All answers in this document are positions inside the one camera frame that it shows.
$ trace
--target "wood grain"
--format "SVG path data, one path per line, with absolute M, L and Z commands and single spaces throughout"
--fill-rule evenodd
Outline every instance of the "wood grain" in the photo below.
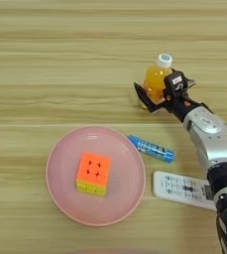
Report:
M 227 121 L 227 0 L 0 0 L 0 253 L 220 253 L 215 212 L 152 195 L 154 170 L 204 178 L 177 120 L 137 106 L 133 81 L 160 52 L 197 80 L 191 96 Z M 143 156 L 140 206 L 99 229 L 66 218 L 45 183 L 57 139 L 89 124 L 177 152 L 172 165 Z

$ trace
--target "pink bowl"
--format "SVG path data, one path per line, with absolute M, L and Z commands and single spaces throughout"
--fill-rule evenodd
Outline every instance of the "pink bowl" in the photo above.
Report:
M 105 197 L 75 189 L 84 151 L 112 160 Z M 137 207 L 146 174 L 140 154 L 124 135 L 104 127 L 83 127 L 58 141 L 48 159 L 46 179 L 54 202 L 67 216 L 85 225 L 106 226 L 124 219 Z

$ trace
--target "orange cube face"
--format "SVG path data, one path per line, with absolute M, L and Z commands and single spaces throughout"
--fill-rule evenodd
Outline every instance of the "orange cube face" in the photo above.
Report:
M 76 177 L 78 191 L 105 196 L 111 160 L 93 153 L 83 153 Z

